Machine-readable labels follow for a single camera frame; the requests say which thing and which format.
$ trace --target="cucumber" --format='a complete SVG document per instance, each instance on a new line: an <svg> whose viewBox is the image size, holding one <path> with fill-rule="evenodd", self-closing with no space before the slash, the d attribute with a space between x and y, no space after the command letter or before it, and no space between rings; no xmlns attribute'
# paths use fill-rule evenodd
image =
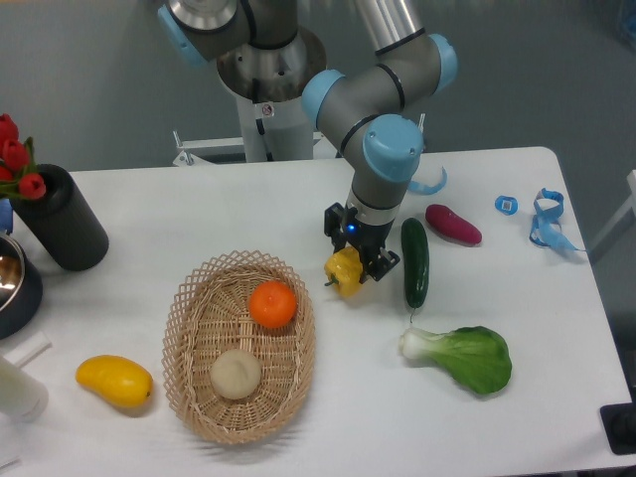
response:
<svg viewBox="0 0 636 477"><path fill-rule="evenodd" d="M424 304L428 291L428 238L421 222L406 219L401 225L404 263L404 297L413 309Z"/></svg>

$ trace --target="orange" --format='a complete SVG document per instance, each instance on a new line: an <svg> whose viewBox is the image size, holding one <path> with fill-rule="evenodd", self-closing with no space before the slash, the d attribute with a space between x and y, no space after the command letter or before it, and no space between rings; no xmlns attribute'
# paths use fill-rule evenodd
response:
<svg viewBox="0 0 636 477"><path fill-rule="evenodd" d="M265 281L251 294L248 309L259 325L280 328L289 323L296 313L296 295L280 281Z"/></svg>

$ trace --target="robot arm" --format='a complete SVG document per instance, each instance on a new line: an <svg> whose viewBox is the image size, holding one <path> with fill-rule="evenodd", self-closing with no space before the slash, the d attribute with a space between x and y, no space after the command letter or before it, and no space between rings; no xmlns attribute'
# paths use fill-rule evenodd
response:
<svg viewBox="0 0 636 477"><path fill-rule="evenodd" d="M356 7L378 63L351 79L325 70L322 44L298 26L296 0L166 0L159 18L191 63L217 60L237 99L247 162L311 157L316 127L351 164L349 197L325 212L325 234L336 250L358 250L364 281L399 262L385 241L423 148L399 113L453 81L457 59L442 37L425 34L411 0Z"/></svg>
<svg viewBox="0 0 636 477"><path fill-rule="evenodd" d="M442 37L425 35L409 1L357 0L356 6L378 63L353 79L333 70L318 74L302 104L354 168L345 206L325 212L325 234L336 251L347 242L358 250L364 281L380 280L399 262L385 241L423 148L417 126L398 113L454 80L457 59Z"/></svg>

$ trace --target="wicker basket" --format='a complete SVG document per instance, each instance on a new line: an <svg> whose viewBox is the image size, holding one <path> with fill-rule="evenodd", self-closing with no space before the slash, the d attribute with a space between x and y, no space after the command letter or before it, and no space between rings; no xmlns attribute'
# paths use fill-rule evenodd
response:
<svg viewBox="0 0 636 477"><path fill-rule="evenodd" d="M291 287L298 308L291 322L269 330L256 324L247 301L263 281ZM206 440L238 444L261 439L302 406L314 364L314 317L300 277L283 261L259 251L234 251L202 264L180 285L163 341L166 396L177 416ZM212 387L210 366L241 348L262 364L258 388L230 400Z"/></svg>

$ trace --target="white bottle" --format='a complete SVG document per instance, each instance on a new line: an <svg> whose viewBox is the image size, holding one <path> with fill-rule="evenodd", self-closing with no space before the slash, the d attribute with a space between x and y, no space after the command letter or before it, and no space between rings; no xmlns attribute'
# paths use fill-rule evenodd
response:
<svg viewBox="0 0 636 477"><path fill-rule="evenodd" d="M0 356L0 412L18 420L33 420L49 402L49 392L20 368Z"/></svg>

